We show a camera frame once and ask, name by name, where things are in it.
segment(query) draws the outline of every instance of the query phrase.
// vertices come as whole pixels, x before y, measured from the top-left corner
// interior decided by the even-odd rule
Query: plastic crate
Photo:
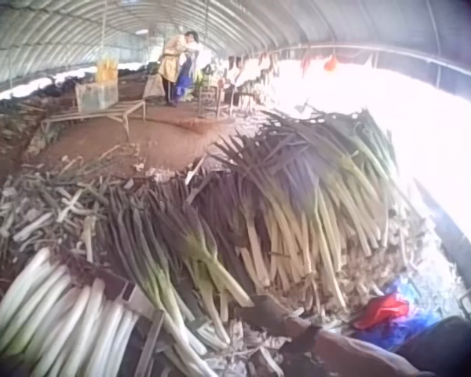
[[[92,82],[77,85],[77,106],[79,112],[98,112],[119,101],[119,82]]]

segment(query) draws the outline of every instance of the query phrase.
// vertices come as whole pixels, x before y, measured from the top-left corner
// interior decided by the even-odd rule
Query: white bag
[[[162,85],[162,76],[149,75],[147,85],[144,88],[143,98],[147,97],[165,97],[164,86]]]

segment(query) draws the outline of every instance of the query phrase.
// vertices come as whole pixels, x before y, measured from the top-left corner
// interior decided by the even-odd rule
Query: hand
[[[299,336],[310,325],[307,320],[290,317],[290,311],[272,296],[254,296],[254,307],[239,308],[241,317],[250,325],[264,328],[272,336]]]

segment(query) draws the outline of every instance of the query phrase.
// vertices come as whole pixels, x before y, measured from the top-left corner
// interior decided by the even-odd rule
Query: red cloth
[[[398,300],[396,293],[377,297],[368,302],[365,314],[354,323],[354,327],[365,330],[386,320],[404,317],[408,314],[409,309],[408,302]]]
[[[337,69],[337,64],[338,64],[338,60],[337,58],[335,57],[335,55],[333,55],[329,61],[327,61],[325,64],[324,64],[324,70],[327,71],[327,72],[333,72],[335,69]]]

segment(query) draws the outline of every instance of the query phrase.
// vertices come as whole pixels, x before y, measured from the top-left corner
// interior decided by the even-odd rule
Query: wooden table
[[[138,108],[143,108],[143,120],[146,120],[147,107],[144,100],[138,101],[123,101],[117,102],[110,108],[100,110],[97,112],[84,112],[81,113],[79,110],[70,110],[67,112],[61,112],[60,114],[50,116],[42,120],[42,129],[47,132],[50,128],[51,123],[66,122],[68,120],[84,120],[92,118],[110,118],[116,122],[120,122],[124,126],[126,131],[127,141],[130,140],[129,136],[129,119],[130,113],[135,112]]]

